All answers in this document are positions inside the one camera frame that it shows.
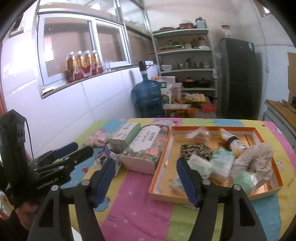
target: wooden board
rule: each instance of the wooden board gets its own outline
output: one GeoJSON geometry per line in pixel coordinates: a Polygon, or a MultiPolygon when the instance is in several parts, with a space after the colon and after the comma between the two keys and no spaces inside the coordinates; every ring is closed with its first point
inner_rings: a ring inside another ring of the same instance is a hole
{"type": "Polygon", "coordinates": [[[277,101],[266,100],[266,103],[274,108],[296,131],[296,114],[277,101]]]}

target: cardboard box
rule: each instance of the cardboard box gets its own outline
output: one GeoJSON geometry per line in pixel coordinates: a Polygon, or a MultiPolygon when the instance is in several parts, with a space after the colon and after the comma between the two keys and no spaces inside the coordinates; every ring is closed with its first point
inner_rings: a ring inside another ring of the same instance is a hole
{"type": "Polygon", "coordinates": [[[288,52],[288,89],[289,103],[292,102],[293,96],[296,96],[296,53],[288,52]]]}
{"type": "MultiPolygon", "coordinates": [[[[172,187],[172,182],[177,176],[176,163],[180,157],[180,147],[182,144],[195,144],[194,140],[185,139],[185,135],[199,126],[173,126],[170,129],[167,142],[157,166],[155,175],[149,188],[151,197],[155,200],[164,202],[176,202],[189,204],[187,196],[176,192],[172,187]]],[[[206,142],[213,151],[219,147],[223,147],[224,143],[219,134],[219,128],[223,128],[228,132],[238,137],[246,146],[255,145],[256,143],[264,142],[259,132],[254,127],[222,127],[222,126],[207,126],[212,138],[206,142]]],[[[274,195],[282,187],[283,182],[279,174],[279,170],[272,159],[273,176],[269,182],[254,190],[249,199],[255,200],[274,195]]]]}
{"type": "Polygon", "coordinates": [[[124,166],[131,171],[154,174],[163,152],[169,127],[147,125],[120,155],[124,166]]]}
{"type": "Polygon", "coordinates": [[[140,123],[127,123],[107,140],[115,154],[121,154],[141,130],[140,123]]]}

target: sticker on refrigerator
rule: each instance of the sticker on refrigerator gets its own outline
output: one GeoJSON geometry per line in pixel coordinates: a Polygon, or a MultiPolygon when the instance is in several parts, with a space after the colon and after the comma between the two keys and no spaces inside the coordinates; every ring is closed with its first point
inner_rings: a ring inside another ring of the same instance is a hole
{"type": "Polygon", "coordinates": [[[254,51],[252,43],[249,43],[249,50],[254,51]]]}

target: table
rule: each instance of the table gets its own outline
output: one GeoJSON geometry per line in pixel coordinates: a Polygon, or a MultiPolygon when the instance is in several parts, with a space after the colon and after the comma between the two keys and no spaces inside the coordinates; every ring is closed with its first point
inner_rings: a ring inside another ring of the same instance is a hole
{"type": "MultiPolygon", "coordinates": [[[[274,160],[280,161],[283,188],[277,195],[252,201],[265,230],[268,241],[276,241],[285,232],[296,213],[296,154],[277,126],[269,121],[198,119],[198,118],[148,118],[100,120],[85,131],[77,140],[82,147],[87,135],[100,129],[113,133],[125,123],[152,122],[183,126],[248,126],[256,127],[265,142],[274,151],[274,160]]],[[[92,158],[76,166],[72,180],[62,187],[74,186],[94,173],[94,158],[101,148],[94,149],[92,158]]],[[[95,215],[107,241],[156,241],[188,240],[197,211],[190,206],[155,201],[148,195],[152,175],[127,171],[122,167],[113,179],[104,203],[95,210],[95,215]]],[[[219,240],[223,206],[219,205],[213,240],[219,240]]],[[[72,226],[78,229],[75,208],[70,206],[72,226]]]]}
{"type": "Polygon", "coordinates": [[[263,120],[274,122],[296,152],[296,115],[277,101],[266,100],[266,105],[263,120]]]}

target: window ledge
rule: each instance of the window ledge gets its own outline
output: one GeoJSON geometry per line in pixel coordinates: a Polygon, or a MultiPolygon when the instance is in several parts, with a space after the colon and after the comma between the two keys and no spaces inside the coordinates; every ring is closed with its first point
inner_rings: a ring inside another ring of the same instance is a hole
{"type": "Polygon", "coordinates": [[[102,76],[104,74],[110,74],[110,73],[114,73],[114,72],[117,72],[117,71],[121,71],[121,70],[125,70],[125,69],[133,69],[133,68],[137,68],[139,65],[130,65],[130,66],[125,66],[125,67],[121,67],[121,68],[118,68],[118,69],[113,69],[113,70],[110,70],[110,71],[106,71],[102,74],[97,74],[97,75],[93,75],[93,76],[90,76],[88,78],[84,78],[84,79],[81,79],[81,80],[78,80],[78,81],[75,81],[75,82],[72,82],[70,84],[65,84],[65,85],[57,85],[57,86],[51,86],[51,90],[49,91],[46,91],[46,89],[43,90],[43,94],[41,95],[41,98],[42,99],[45,99],[46,97],[58,92],[58,91],[61,91],[69,86],[72,86],[72,85],[75,85],[77,83],[80,83],[82,81],[86,81],[86,80],[89,80],[89,79],[92,79],[92,78],[95,78],[95,77],[98,77],[98,76],[102,76]]]}

